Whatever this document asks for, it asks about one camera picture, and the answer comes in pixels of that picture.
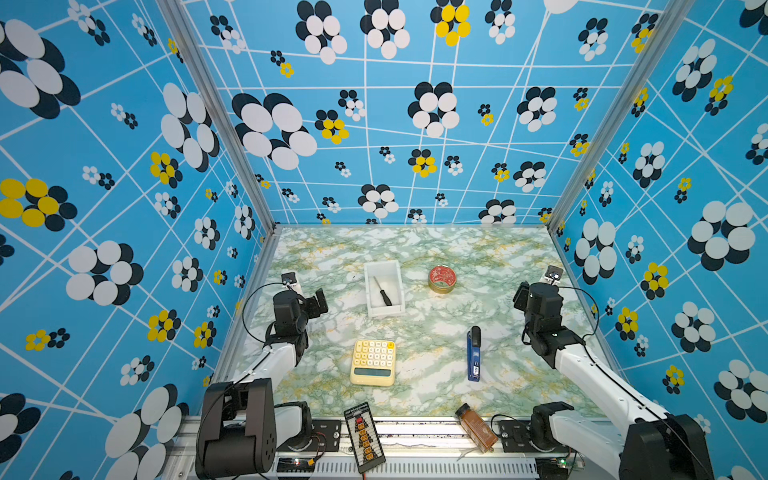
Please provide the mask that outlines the black handled screwdriver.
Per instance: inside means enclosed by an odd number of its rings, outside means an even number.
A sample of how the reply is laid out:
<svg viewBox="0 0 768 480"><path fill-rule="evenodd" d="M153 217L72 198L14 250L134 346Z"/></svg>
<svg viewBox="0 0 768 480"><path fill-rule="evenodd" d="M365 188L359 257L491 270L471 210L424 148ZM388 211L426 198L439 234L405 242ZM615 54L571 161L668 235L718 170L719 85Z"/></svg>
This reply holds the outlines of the black handled screwdriver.
<svg viewBox="0 0 768 480"><path fill-rule="evenodd" d="M389 295L387 294L386 290L382 287L381 283L376 277L373 277L374 283L376 287L378 288L379 294L386 306L392 306L393 302L390 299Z"/></svg>

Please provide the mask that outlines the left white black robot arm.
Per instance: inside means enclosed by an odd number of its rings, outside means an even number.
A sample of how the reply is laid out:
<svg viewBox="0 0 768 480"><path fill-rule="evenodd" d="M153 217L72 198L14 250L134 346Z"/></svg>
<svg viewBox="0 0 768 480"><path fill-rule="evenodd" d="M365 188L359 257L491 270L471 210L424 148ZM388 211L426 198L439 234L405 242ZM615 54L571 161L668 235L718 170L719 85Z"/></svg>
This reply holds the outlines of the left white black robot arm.
<svg viewBox="0 0 768 480"><path fill-rule="evenodd" d="M205 392L195 447L200 479L265 474L283 446L313 437L305 401L277 404L274 391L309 347L308 322L329 311L324 292L305 297L286 288L272 297L274 321L267 327L255 362L233 381Z"/></svg>

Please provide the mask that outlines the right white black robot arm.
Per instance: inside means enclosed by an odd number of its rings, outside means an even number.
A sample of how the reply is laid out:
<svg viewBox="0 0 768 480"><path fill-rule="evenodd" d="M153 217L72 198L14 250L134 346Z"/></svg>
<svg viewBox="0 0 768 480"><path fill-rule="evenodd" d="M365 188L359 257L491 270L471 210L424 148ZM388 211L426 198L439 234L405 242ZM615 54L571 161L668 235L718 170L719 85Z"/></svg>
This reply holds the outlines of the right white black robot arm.
<svg viewBox="0 0 768 480"><path fill-rule="evenodd" d="M711 479L705 433L690 416L673 415L643 396L567 328L556 285L523 282L514 306L524 315L521 340L603 412L598 424L564 402L534 408L530 437L541 450L569 447L615 479Z"/></svg>

